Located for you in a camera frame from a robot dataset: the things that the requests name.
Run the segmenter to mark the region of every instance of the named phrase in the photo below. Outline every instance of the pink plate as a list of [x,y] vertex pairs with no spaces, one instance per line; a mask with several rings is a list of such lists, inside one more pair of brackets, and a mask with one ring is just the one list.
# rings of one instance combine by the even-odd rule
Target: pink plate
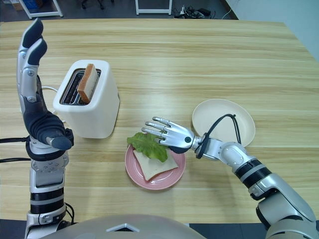
[[125,168],[129,177],[141,187],[151,190],[165,189],[174,185],[183,175],[186,167],[185,155],[170,151],[176,164],[178,165],[178,168],[160,173],[154,176],[150,181],[146,181],[133,150],[134,148],[130,144],[125,154]]

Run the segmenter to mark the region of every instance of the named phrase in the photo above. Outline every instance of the robotic arm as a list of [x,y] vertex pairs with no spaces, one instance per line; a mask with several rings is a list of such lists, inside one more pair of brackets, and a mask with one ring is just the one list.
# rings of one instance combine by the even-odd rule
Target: robotic arm
[[17,54],[16,72],[21,112],[30,135],[26,151],[31,158],[31,207],[27,213],[25,238],[33,239],[50,234],[62,225],[66,213],[64,172],[69,161],[66,150],[73,145],[72,131],[64,128],[44,102],[37,75],[39,61],[47,50],[42,31],[39,19],[25,30]]
[[156,122],[146,122],[160,131],[142,128],[158,136],[158,143],[175,153],[192,149],[197,158],[220,160],[248,188],[254,200],[261,200],[256,208],[260,221],[268,230],[266,239],[319,239],[316,217],[307,202],[279,175],[272,173],[256,157],[248,155],[245,148],[235,142],[222,142],[194,133],[174,122],[154,117]]

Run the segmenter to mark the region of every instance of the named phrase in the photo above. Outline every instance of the white toaster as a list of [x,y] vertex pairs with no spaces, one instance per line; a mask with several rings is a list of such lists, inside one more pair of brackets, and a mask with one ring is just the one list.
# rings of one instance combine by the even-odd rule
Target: white toaster
[[[99,78],[90,103],[85,104],[77,92],[85,68],[94,64]],[[101,60],[80,60],[67,72],[53,100],[54,109],[84,138],[106,138],[112,133],[120,106],[118,89],[110,64]]]

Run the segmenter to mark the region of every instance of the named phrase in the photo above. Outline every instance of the plate rim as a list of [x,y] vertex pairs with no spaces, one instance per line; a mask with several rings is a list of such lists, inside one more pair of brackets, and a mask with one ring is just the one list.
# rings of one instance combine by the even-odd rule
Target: plate rim
[[185,156],[185,153],[182,154],[182,155],[183,155],[183,159],[184,159],[184,164],[183,164],[184,167],[183,167],[183,169],[182,169],[182,171],[181,171],[181,174],[179,175],[179,177],[177,178],[177,180],[176,180],[175,182],[169,184],[168,186],[161,187],[161,188],[149,188],[149,187],[142,186],[141,184],[139,184],[139,183],[130,175],[129,170],[127,169],[127,158],[128,158],[128,157],[127,157],[127,154],[128,154],[128,151],[129,151],[129,148],[130,148],[130,147],[133,149],[133,146],[132,146],[131,144],[129,144],[128,147],[127,147],[127,149],[126,149],[126,152],[125,152],[125,170],[126,170],[128,176],[130,177],[130,179],[132,179],[133,182],[136,183],[137,185],[139,185],[140,187],[145,188],[145,189],[149,189],[149,190],[163,190],[163,189],[167,189],[167,188],[171,187],[172,185],[174,185],[175,183],[177,183],[177,182],[181,179],[181,177],[183,176],[184,171],[185,171],[185,168],[186,168],[186,156]]
[[244,107],[242,107],[241,105],[239,105],[239,104],[237,104],[237,103],[235,103],[235,102],[233,102],[233,101],[226,100],[226,99],[221,99],[221,98],[208,99],[208,100],[205,100],[205,101],[199,103],[199,104],[195,107],[195,109],[193,110],[191,122],[192,122],[192,125],[193,125],[194,130],[196,131],[196,133],[199,135],[199,133],[198,133],[198,131],[197,131],[195,125],[194,125],[194,114],[195,114],[195,111],[197,110],[198,107],[200,107],[201,104],[203,104],[203,103],[205,103],[205,102],[208,102],[208,101],[215,101],[215,100],[225,101],[225,102],[231,103],[231,104],[233,104],[233,105],[236,105],[236,106],[238,106],[239,108],[241,108],[241,109],[248,115],[248,117],[250,118],[250,120],[251,120],[251,122],[253,123],[253,126],[254,126],[254,127],[253,127],[253,136],[252,136],[252,138],[251,138],[246,144],[242,144],[242,145],[243,145],[244,147],[250,145],[251,142],[254,140],[255,135],[256,135],[256,125],[255,125],[254,119],[252,118],[252,116],[250,115],[250,113],[249,113]]

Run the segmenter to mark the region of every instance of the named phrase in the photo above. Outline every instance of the bread slice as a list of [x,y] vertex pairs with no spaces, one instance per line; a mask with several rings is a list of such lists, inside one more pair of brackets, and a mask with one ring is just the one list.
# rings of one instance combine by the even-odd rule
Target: bread slice
[[98,79],[99,75],[95,66],[93,64],[88,64],[77,89],[77,92],[80,94],[84,103],[88,104],[91,102],[93,91]]
[[167,160],[164,163],[159,161],[157,158],[148,158],[141,152],[138,152],[136,150],[133,151],[136,159],[140,163],[145,180],[149,181],[151,178],[159,173],[178,168],[178,165],[176,164],[169,150],[167,149],[166,151]]

